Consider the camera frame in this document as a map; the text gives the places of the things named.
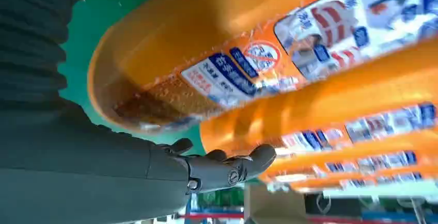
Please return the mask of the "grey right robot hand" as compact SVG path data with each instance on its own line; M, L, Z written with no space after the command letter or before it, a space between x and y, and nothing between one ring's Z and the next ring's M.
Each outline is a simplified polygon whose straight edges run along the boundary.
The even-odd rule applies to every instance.
M274 161L180 156L90 122L69 101L1 102L1 223L121 223L172 214L192 193L230 188Z

